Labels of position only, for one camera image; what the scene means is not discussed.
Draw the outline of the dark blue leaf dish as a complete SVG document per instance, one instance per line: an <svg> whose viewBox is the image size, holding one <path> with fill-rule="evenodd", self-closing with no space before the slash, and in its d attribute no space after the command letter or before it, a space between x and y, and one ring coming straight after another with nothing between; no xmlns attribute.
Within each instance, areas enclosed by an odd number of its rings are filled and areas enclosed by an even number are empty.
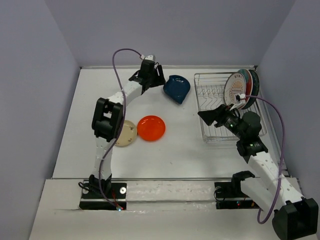
<svg viewBox="0 0 320 240"><path fill-rule="evenodd" d="M170 75L163 86L164 93L179 105L184 102L190 89L190 82L180 75Z"/></svg>

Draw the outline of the white plate orange sunburst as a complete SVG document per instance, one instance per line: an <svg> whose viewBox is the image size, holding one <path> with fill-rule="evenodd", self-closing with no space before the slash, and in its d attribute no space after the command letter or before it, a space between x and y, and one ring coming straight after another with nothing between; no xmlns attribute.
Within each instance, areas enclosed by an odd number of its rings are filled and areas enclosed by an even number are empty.
<svg viewBox="0 0 320 240"><path fill-rule="evenodd" d="M226 106L239 104L241 101L237 100L237 96L246 93L246 85L246 79L243 74L239 72L231 74L223 88L223 103Z"/></svg>

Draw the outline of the orange plastic plate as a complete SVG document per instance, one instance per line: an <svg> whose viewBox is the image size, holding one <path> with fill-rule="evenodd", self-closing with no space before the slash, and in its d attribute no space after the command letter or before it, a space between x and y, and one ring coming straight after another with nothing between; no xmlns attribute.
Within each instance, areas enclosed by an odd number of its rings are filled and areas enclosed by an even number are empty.
<svg viewBox="0 0 320 240"><path fill-rule="evenodd" d="M138 135L147 142L159 140L166 132L165 122L156 115L147 115L137 124Z"/></svg>

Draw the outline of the red teal floral plate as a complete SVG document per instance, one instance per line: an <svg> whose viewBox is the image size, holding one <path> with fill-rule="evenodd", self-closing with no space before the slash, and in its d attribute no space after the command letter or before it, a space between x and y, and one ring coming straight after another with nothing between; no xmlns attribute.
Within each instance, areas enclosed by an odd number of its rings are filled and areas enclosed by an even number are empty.
<svg viewBox="0 0 320 240"><path fill-rule="evenodd" d="M245 78L245 82L246 82L245 95L251 95L254 84L253 84L253 77L250 71L248 69L242 68L238 70L238 72L241 73Z"/></svg>

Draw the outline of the dark teal speckled plate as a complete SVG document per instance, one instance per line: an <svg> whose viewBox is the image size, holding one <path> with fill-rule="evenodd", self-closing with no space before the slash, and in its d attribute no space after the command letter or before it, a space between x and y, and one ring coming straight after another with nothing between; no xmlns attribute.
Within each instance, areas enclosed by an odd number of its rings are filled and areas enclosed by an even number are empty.
<svg viewBox="0 0 320 240"><path fill-rule="evenodd" d="M251 76L252 76L252 81L253 81L253 87L252 87L252 92L251 95L252 96L257 96L259 94L259 90L260 90L260 80L258 77L258 74L256 71L254 70L249 70ZM256 101L255 98L250 97L249 101L248 101L248 107L251 107L254 102Z"/></svg>

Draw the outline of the small cream plate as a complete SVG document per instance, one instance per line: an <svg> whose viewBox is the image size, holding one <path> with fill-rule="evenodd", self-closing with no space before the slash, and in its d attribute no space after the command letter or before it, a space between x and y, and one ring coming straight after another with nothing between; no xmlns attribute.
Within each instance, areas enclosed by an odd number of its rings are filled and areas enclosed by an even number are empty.
<svg viewBox="0 0 320 240"><path fill-rule="evenodd" d="M129 121L125 120L123 123L122 131L115 145L117 147L125 147L132 144L138 136L138 131L136 125Z"/></svg>

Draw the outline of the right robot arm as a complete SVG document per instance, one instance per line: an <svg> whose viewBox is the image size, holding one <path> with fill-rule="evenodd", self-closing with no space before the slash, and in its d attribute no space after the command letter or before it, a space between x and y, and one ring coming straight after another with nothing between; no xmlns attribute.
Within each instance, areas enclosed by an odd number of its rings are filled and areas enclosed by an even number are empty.
<svg viewBox="0 0 320 240"><path fill-rule="evenodd" d="M239 172L233 176L230 190L235 196L245 194L258 206L257 221L271 220L281 240L296 240L317 233L319 206L313 198L306 198L294 188L282 173L282 163L274 160L262 142L260 116L252 111L242 116L232 107L221 104L213 110L198 112L206 125L225 127L238 141L237 151L253 169L253 173Z"/></svg>

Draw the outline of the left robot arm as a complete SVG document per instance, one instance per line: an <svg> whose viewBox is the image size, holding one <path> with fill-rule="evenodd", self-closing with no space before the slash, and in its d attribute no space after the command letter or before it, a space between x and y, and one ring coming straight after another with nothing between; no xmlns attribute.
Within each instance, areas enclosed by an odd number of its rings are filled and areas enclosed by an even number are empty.
<svg viewBox="0 0 320 240"><path fill-rule="evenodd" d="M94 167L89 176L88 187L97 196L106 199L111 191L111 160L126 117L127 106L149 88L166 83L162 66L151 59L144 59L120 91L96 102L91 128L96 142Z"/></svg>

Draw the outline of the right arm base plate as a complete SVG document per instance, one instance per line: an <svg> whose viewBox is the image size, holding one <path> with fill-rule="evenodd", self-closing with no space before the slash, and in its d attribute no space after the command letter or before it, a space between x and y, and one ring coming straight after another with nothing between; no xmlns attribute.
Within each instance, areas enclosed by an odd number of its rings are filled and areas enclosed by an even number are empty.
<svg viewBox="0 0 320 240"><path fill-rule="evenodd" d="M214 183L213 197L217 210L258 209L259 206L250 197L233 188L231 182Z"/></svg>

